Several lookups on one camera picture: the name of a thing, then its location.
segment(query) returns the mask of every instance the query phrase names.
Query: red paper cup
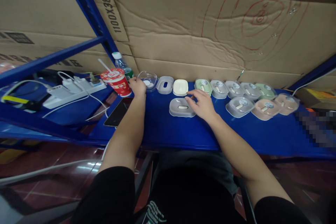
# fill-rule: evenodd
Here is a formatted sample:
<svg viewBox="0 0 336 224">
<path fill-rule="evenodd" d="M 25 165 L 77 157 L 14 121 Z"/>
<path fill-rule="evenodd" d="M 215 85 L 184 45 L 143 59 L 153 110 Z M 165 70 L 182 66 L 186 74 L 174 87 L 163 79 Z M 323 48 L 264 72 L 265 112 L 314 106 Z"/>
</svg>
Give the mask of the red paper cup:
<svg viewBox="0 0 336 224">
<path fill-rule="evenodd" d="M 111 69 L 100 75 L 101 79 L 109 84 L 121 97 L 131 95 L 132 91 L 125 77 L 125 72 L 121 68 Z"/>
</svg>

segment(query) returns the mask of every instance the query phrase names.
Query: plastic water bottle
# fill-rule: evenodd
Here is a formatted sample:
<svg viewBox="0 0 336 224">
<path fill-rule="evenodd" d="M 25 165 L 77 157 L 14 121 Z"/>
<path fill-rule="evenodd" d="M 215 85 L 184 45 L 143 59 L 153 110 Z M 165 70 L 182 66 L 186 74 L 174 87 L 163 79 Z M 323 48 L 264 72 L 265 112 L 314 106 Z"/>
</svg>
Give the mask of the plastic water bottle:
<svg viewBox="0 0 336 224">
<path fill-rule="evenodd" d="M 115 65 L 117 68 L 121 68 L 125 72 L 125 77 L 127 81 L 129 81 L 131 78 L 134 77 L 134 73 L 130 67 L 125 63 L 123 60 L 123 57 L 121 56 L 120 52 L 113 52 L 112 53 L 113 58 L 115 59 Z"/>
</svg>

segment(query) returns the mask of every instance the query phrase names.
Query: black sleeve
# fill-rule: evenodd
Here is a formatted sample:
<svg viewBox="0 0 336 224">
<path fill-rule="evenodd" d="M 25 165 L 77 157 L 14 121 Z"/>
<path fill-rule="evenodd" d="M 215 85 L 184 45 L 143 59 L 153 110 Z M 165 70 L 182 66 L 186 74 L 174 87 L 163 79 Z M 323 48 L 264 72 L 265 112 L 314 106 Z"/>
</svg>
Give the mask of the black sleeve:
<svg viewBox="0 0 336 224">
<path fill-rule="evenodd" d="M 131 223 L 134 197 L 133 171 L 126 167 L 103 170 L 94 178 L 71 223 Z"/>
<path fill-rule="evenodd" d="M 311 224 L 296 205 L 275 196 L 259 200 L 254 208 L 254 215 L 258 224 Z"/>
</svg>

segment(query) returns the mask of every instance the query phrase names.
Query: hand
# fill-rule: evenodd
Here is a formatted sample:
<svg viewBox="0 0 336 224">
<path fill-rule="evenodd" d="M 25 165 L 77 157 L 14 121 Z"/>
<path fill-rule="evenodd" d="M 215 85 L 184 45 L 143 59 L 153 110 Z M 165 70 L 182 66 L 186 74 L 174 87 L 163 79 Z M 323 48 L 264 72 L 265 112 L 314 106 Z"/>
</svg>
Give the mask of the hand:
<svg viewBox="0 0 336 224">
<path fill-rule="evenodd" d="M 217 113 L 212 104 L 211 97 L 200 89 L 195 89 L 187 92 L 188 95 L 192 94 L 192 97 L 185 97 L 189 106 L 195 111 L 196 115 L 203 118 L 207 123 L 213 120 Z"/>
<path fill-rule="evenodd" d="M 129 86 L 134 93 L 134 97 L 146 96 L 146 84 L 141 79 L 133 77 L 129 80 Z"/>
</svg>

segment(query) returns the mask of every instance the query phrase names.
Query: smartphone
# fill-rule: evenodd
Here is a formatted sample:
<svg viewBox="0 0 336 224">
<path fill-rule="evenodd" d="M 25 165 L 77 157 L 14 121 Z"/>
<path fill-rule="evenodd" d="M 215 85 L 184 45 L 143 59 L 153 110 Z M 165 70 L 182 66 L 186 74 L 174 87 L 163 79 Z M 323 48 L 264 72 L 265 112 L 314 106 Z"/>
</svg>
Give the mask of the smartphone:
<svg viewBox="0 0 336 224">
<path fill-rule="evenodd" d="M 104 122 L 104 126 L 118 127 L 119 123 L 126 114 L 128 108 L 131 105 L 133 98 L 123 98 L 120 103 L 116 106 L 110 116 Z"/>
</svg>

